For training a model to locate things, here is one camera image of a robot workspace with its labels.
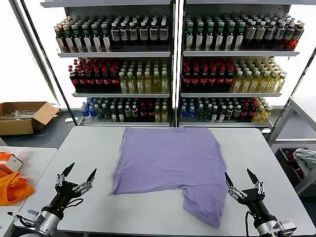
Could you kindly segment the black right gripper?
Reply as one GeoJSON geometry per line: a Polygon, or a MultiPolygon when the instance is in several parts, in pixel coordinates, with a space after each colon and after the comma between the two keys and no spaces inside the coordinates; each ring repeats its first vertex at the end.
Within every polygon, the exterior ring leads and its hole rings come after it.
{"type": "Polygon", "coordinates": [[[237,199],[238,203],[248,207],[250,213],[254,215],[254,226],[260,226],[268,221],[277,221],[277,218],[268,212],[263,203],[265,198],[264,182],[259,181],[250,169],[247,168],[246,171],[255,188],[238,190],[225,172],[228,193],[232,198],[237,199]]]}

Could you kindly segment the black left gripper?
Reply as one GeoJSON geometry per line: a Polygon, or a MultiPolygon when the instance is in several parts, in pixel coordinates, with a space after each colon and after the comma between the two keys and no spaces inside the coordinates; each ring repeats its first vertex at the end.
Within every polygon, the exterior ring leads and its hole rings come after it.
{"type": "Polygon", "coordinates": [[[86,193],[93,187],[92,182],[95,179],[97,168],[92,171],[85,182],[79,185],[66,181],[66,177],[69,175],[74,165],[74,162],[71,163],[61,173],[57,174],[57,187],[55,188],[57,194],[47,206],[47,211],[58,218],[64,217],[64,210],[73,198],[78,198],[80,193],[86,193]]]}

